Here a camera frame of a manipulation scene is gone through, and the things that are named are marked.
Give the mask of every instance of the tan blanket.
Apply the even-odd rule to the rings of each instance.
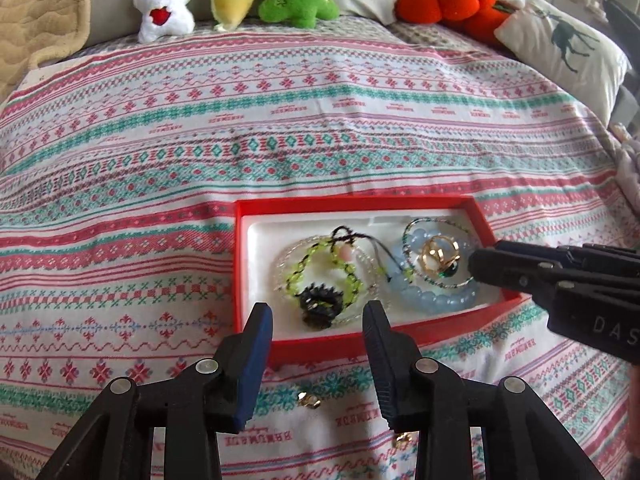
[[[89,0],[0,0],[0,102],[27,70],[82,48],[89,16]]]

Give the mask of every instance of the green gemstone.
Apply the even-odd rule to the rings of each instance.
[[[451,276],[455,275],[456,272],[458,272],[458,261],[457,260],[455,260],[449,267],[444,269],[439,274],[439,276],[441,278],[450,278]]]

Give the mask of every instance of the bed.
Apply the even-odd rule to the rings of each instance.
[[[164,380],[215,350],[232,325],[235,200],[472,194],[498,238],[634,246],[612,153],[575,99],[437,25],[203,24],[31,72],[0,116],[0,458],[35,478],[111,378]],[[523,377],[622,477],[626,365],[549,333],[530,301],[423,353],[475,380]],[[299,406],[302,391],[321,407]],[[268,370],[247,430],[219,446],[234,478],[415,467],[364,358]]]

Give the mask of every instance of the jewelry box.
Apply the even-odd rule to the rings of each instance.
[[[234,328],[267,303],[271,365],[364,355],[360,314],[369,300],[420,345],[472,332],[522,300],[466,270],[473,248],[495,242],[469,196],[238,201]]]

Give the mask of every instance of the white plush toy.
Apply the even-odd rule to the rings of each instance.
[[[133,0],[142,12],[138,41],[150,43],[161,36],[181,36],[193,32],[193,15],[187,9],[190,0]]]

